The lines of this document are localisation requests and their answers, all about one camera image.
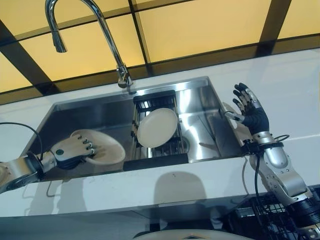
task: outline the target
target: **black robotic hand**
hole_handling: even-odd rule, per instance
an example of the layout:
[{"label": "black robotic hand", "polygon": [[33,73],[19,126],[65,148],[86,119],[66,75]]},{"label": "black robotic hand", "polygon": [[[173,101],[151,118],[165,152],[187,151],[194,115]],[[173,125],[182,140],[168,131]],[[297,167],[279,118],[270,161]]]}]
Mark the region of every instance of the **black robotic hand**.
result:
[{"label": "black robotic hand", "polygon": [[236,84],[234,88],[236,90],[233,90],[233,93],[240,101],[235,98],[232,101],[238,106],[242,115],[233,111],[226,111],[224,115],[248,127],[251,135],[269,131],[267,114],[251,89],[243,83]]}]

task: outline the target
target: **dish rack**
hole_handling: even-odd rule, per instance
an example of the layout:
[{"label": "dish rack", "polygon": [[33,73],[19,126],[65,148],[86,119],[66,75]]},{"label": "dish rack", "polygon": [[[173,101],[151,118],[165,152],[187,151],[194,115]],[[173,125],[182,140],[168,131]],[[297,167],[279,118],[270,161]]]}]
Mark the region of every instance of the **dish rack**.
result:
[{"label": "dish rack", "polygon": [[137,138],[140,122],[153,110],[168,108],[175,112],[179,119],[177,109],[177,98],[174,90],[150,93],[133,98],[133,120],[132,120],[132,160],[165,157],[177,154],[185,154],[188,148],[187,140],[182,136],[180,121],[173,136],[163,145],[155,148],[142,146]]},{"label": "dish rack", "polygon": [[[320,188],[310,188],[319,201]],[[260,196],[266,213],[256,197],[242,203],[222,220],[230,233],[259,240],[299,240],[295,225],[284,206],[269,192]]]}]

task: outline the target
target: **black cable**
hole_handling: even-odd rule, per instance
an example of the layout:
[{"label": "black cable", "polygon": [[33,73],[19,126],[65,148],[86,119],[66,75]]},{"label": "black cable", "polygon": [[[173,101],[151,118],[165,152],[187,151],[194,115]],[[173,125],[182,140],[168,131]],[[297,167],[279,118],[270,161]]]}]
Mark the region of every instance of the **black cable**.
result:
[{"label": "black cable", "polygon": [[280,135],[280,136],[275,137],[274,140],[276,140],[277,142],[282,142],[282,141],[288,139],[289,137],[290,137],[289,134],[284,134],[284,135]]},{"label": "black cable", "polygon": [[18,122],[10,122],[10,121],[6,121],[6,122],[0,122],[0,125],[4,125],[4,124],[11,124],[11,125],[19,125],[19,126],[23,126],[23,127],[26,127],[28,129],[30,129],[32,132],[34,132],[34,134],[36,135],[36,137],[38,138],[39,140],[39,144],[40,144],[40,161],[42,161],[42,159],[44,158],[44,149],[43,149],[43,145],[42,145],[42,140],[41,140],[41,137],[39,135],[39,133],[34,130],[32,127],[28,126],[28,125],[25,125],[25,124],[22,124],[22,123],[18,123]]},{"label": "black cable", "polygon": [[258,191],[258,173],[259,173],[259,167],[260,167],[260,155],[259,153],[256,154],[256,167],[255,167],[255,173],[254,173],[254,189],[255,189],[255,196],[256,200],[261,207],[263,211],[265,211],[267,214],[272,214],[271,211],[267,210],[265,206],[262,204],[259,191]]}]

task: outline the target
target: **white plate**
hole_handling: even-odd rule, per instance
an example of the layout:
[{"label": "white plate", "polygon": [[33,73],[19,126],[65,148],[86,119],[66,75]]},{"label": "white plate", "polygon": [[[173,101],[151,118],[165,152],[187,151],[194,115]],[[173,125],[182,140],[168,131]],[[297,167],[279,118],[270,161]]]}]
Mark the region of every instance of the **white plate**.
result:
[{"label": "white plate", "polygon": [[177,129],[178,118],[169,108],[158,108],[146,116],[139,125],[137,138],[146,148],[165,144]]},{"label": "white plate", "polygon": [[134,240],[183,240],[190,237],[206,240],[253,240],[228,232],[203,229],[162,230],[135,237]]},{"label": "white plate", "polygon": [[94,165],[112,165],[122,162],[126,157],[126,151],[122,145],[107,134],[91,129],[80,129],[74,131],[71,137],[76,134],[87,138],[96,149],[96,154],[93,157],[85,158],[88,163]]}]

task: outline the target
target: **black frame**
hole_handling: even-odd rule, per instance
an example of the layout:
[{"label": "black frame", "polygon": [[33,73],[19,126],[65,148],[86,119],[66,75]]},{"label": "black frame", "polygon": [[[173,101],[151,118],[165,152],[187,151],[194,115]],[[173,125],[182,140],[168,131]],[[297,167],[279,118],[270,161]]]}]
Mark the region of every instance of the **black frame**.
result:
[{"label": "black frame", "polygon": [[[132,15],[144,59],[144,65],[128,68],[134,80],[234,61],[320,48],[320,33],[278,39],[291,0],[271,0],[259,42],[175,59],[151,62],[139,12],[189,1],[195,0],[154,0],[140,4],[137,4],[136,0],[128,0],[128,7],[103,13],[105,19],[128,14]],[[96,21],[93,15],[81,17],[60,23],[59,29],[72,28]],[[13,36],[0,20],[0,52],[2,52],[32,84],[30,87],[0,93],[0,105],[117,82],[118,77],[116,70],[51,81],[19,43],[21,40],[48,33],[50,33],[49,27],[44,27]]]}]

